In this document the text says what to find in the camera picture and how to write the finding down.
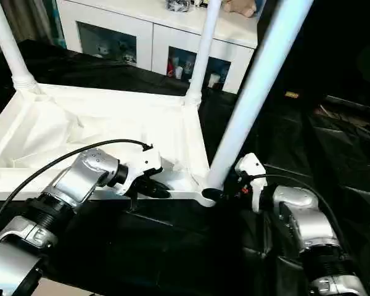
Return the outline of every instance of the gray curtain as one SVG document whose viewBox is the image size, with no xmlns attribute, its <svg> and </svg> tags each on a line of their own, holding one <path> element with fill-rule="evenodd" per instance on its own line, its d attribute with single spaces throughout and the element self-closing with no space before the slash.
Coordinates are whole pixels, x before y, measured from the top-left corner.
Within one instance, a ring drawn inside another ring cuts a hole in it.
<svg viewBox="0 0 370 296">
<path fill-rule="evenodd" d="M 1 0 L 1 5 L 18 42 L 32 39 L 54 44 L 43 0 Z"/>
</svg>

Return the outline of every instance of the black connector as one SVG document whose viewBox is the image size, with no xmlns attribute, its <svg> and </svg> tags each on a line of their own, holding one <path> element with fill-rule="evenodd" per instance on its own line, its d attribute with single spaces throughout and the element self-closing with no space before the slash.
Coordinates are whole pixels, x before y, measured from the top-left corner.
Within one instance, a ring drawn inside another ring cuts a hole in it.
<svg viewBox="0 0 370 296">
<path fill-rule="evenodd" d="M 65 231 L 75 215 L 69 204 L 45 193 L 36 199 L 28 199 L 26 205 L 27 208 L 23 216 L 56 236 Z"/>
<path fill-rule="evenodd" d="M 355 274 L 352 259 L 338 246 L 321 245 L 305 250 L 300 258 L 307 279 Z"/>
</svg>

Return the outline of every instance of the cabinet shelf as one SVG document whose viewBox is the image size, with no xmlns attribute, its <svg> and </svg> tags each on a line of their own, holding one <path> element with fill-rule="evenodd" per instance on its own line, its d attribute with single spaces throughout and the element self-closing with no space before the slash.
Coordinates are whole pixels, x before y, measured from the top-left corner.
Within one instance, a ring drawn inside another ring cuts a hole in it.
<svg viewBox="0 0 370 296">
<path fill-rule="evenodd" d="M 115 12 L 177 30 L 201 35 L 207 9 L 191 6 L 188 12 L 172 12 L 165 0 L 72 0 L 79 4 Z M 215 28 L 214 38 L 255 49 L 258 45 L 257 17 L 245 18 L 223 10 Z"/>
</svg>

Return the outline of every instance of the white tube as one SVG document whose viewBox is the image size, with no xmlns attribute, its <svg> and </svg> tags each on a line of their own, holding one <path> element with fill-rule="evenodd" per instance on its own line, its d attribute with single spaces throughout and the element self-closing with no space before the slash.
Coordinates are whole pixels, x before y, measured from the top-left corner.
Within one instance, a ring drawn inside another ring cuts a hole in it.
<svg viewBox="0 0 370 296">
<path fill-rule="evenodd" d="M 207 176 L 208 187 L 221 188 L 292 47 L 313 0 L 281 0 L 253 61 Z"/>
<path fill-rule="evenodd" d="M 17 42 L 11 32 L 6 15 L 0 5 L 0 47 L 12 72 L 15 89 L 34 89 L 36 81 L 27 70 Z"/>
<path fill-rule="evenodd" d="M 203 33 L 199 43 L 199 51 L 193 69 L 191 85 L 186 93 L 188 102 L 199 105 L 202 101 L 202 86 L 210 57 L 211 43 L 214 36 L 216 21 L 221 8 L 221 0 L 210 0 L 207 16 L 204 21 Z"/>
</svg>

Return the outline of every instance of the stuffed toy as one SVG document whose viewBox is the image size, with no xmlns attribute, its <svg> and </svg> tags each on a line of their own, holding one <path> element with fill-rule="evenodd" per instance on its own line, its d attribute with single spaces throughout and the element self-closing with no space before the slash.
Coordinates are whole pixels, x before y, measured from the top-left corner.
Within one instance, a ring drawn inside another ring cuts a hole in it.
<svg viewBox="0 0 370 296">
<path fill-rule="evenodd" d="M 237 12 L 245 17 L 251 17 L 257 11 L 255 0 L 225 0 L 223 10 L 226 12 Z"/>
</svg>

